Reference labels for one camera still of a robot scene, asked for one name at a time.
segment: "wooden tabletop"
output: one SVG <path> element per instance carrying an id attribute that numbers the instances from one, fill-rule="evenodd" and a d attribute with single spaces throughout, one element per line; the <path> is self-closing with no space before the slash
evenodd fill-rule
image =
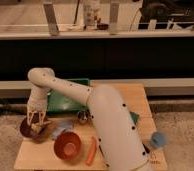
<path id="1" fill-rule="evenodd" d="M 139 114 L 137 123 L 138 132 L 143 143 L 148 145 L 150 136 L 156 131 L 155 123 L 152 119 L 144 88 L 141 84 L 131 83 L 112 83 L 122 94 L 128 108 Z M 16 170 L 107 170 L 100 150 L 97 150 L 94 162 L 91 166 L 86 166 L 85 160 L 91 144 L 91 136 L 96 136 L 95 129 L 91 121 L 81 126 L 77 118 L 72 115 L 65 115 L 60 118 L 52 119 L 54 123 L 71 119 L 74 122 L 74 132 L 79 135 L 82 141 L 82 150 L 79 156 L 71 161 L 64 162 L 56 157 L 53 151 L 54 141 L 47 139 L 44 143 L 36 144 L 24 138 L 19 154 L 17 156 L 14 169 Z M 166 170 L 162 149 L 157 149 L 149 154 L 149 160 L 155 170 Z"/>

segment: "green box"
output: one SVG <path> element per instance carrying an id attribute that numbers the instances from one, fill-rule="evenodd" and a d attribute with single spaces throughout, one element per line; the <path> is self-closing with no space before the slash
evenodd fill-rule
<path id="1" fill-rule="evenodd" d="M 68 81 L 76 82 L 83 85 L 90 85 L 90 80 L 88 78 L 80 79 L 68 79 Z M 52 90 L 48 96 L 48 107 L 47 113 L 52 114 L 62 114 L 62 113 L 77 113 L 81 110 L 86 110 L 87 108 L 76 101 Z"/>

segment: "floor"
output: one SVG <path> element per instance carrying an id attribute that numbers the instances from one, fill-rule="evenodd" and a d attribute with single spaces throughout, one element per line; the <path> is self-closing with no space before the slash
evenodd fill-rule
<path id="1" fill-rule="evenodd" d="M 165 133 L 168 171 L 194 171 L 194 100 L 149 100 L 156 126 Z M 22 137 L 22 115 L 0 117 L 0 171 L 13 171 Z"/>

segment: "red bowl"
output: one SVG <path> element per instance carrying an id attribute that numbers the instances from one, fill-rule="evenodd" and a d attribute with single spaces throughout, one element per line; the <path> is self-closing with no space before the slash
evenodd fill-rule
<path id="1" fill-rule="evenodd" d="M 54 152 L 62 160 L 74 159 L 80 151 L 81 140 L 74 132 L 61 133 L 54 143 Z"/>

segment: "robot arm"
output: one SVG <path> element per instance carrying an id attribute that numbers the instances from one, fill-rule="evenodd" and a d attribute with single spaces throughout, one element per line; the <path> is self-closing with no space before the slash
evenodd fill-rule
<path id="1" fill-rule="evenodd" d="M 116 89 L 109 85 L 92 88 L 62 80 L 49 68 L 31 69 L 28 78 L 33 84 L 28 101 L 28 124 L 32 119 L 31 110 L 45 113 L 51 88 L 89 108 L 109 170 L 152 171 L 129 110 Z"/>

